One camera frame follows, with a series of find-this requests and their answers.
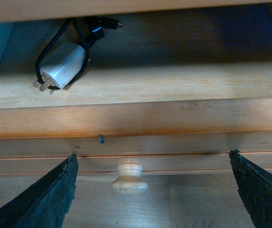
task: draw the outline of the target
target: cable connector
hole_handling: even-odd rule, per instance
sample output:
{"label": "cable connector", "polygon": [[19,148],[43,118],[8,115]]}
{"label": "cable connector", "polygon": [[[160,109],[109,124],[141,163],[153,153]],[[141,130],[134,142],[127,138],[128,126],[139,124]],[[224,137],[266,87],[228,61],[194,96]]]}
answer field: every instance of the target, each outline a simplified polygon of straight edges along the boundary
{"label": "cable connector", "polygon": [[123,27],[123,24],[119,23],[118,20],[97,16],[84,17],[84,23],[88,26],[90,32],[90,35],[86,37],[89,48],[93,46],[97,40],[104,37],[103,28],[121,29]]}
{"label": "cable connector", "polygon": [[46,78],[41,85],[38,80],[33,84],[44,92],[50,85],[55,84],[63,89],[82,67],[85,50],[74,43],[64,42],[41,62],[40,73]]}

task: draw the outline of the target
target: charger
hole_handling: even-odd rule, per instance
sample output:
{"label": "charger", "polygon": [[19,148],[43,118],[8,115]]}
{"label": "charger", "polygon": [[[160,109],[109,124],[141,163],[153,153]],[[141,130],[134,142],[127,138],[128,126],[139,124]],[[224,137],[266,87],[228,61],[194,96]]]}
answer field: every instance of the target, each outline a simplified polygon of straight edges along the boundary
{"label": "charger", "polygon": [[40,73],[46,78],[43,84],[34,86],[45,91],[51,84],[63,89],[79,72],[83,65],[85,50],[80,45],[63,42],[41,62]]}
{"label": "charger", "polygon": [[[76,18],[68,18],[37,58],[35,70],[38,79],[33,85],[39,87],[41,91],[45,91],[47,88],[52,90],[63,89],[78,81],[87,68],[89,49],[97,40],[104,37],[102,28],[117,29],[123,26],[118,20],[97,16],[83,17],[83,19],[89,35],[83,35]],[[79,45],[65,42],[47,55],[71,21],[80,38]]]}

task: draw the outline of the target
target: wooden cabinet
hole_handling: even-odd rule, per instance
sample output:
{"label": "wooden cabinet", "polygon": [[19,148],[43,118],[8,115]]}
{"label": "wooden cabinet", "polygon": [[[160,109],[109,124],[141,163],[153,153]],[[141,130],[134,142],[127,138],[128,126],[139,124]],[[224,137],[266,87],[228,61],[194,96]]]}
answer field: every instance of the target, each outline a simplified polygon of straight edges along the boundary
{"label": "wooden cabinet", "polygon": [[[0,31],[7,42],[12,29],[0,175],[41,175],[72,153],[80,175],[124,162],[144,174],[223,173],[231,149],[272,171],[272,3],[198,8],[257,2],[0,0],[0,22],[17,21]],[[34,88],[34,62],[63,23],[50,18],[106,13],[124,28],[91,48],[86,75],[69,89]],[[50,20],[24,21],[34,19]],[[78,38],[68,28],[61,40]]]}

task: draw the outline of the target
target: wooden knob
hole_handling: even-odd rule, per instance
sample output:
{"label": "wooden knob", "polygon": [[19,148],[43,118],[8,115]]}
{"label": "wooden knob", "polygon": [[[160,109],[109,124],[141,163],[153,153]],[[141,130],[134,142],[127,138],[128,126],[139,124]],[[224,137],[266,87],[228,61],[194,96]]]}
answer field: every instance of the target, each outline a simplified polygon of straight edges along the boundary
{"label": "wooden knob", "polygon": [[148,184],[140,178],[142,165],[121,164],[117,165],[119,177],[113,182],[115,192],[126,195],[138,195],[147,190]]}

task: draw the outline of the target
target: black object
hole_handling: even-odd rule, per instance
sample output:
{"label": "black object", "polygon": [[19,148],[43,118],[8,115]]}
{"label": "black object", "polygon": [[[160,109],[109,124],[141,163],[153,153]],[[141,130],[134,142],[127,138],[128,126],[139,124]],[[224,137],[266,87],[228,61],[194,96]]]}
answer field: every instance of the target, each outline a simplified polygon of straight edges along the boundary
{"label": "black object", "polygon": [[0,208],[0,228],[61,228],[74,199],[77,171],[73,154]]}
{"label": "black object", "polygon": [[230,151],[230,163],[240,197],[256,228],[272,228],[272,174]]}
{"label": "black object", "polygon": [[99,135],[99,141],[101,144],[104,144],[104,137],[103,135]]}
{"label": "black object", "polygon": [[[83,60],[83,64],[79,72],[73,77],[73,79],[66,85],[69,86],[79,80],[84,73],[85,69],[87,68],[88,62],[89,62],[89,49],[94,45],[94,43],[104,37],[104,32],[102,28],[108,28],[108,29],[117,29],[118,25],[122,25],[118,22],[118,20],[114,19],[108,19],[108,18],[100,18],[100,17],[84,17],[84,22],[88,26],[88,30],[90,35],[84,36],[83,33],[80,30],[79,24],[77,22],[76,18],[68,18],[64,22],[64,24],[61,26],[58,33],[54,36],[54,38],[47,44],[47,46],[43,49],[41,54],[39,55],[36,63],[35,63],[35,69],[36,74],[38,78],[38,82],[42,85],[44,84],[44,80],[42,79],[41,73],[40,73],[40,64],[45,57],[45,55],[50,51],[51,47],[54,46],[56,41],[62,36],[62,34],[65,32],[66,28],[70,24],[70,22],[73,22],[74,28],[80,37],[80,45],[85,50],[85,57]],[[48,89],[52,90],[58,90],[59,87],[55,85],[50,85]]]}

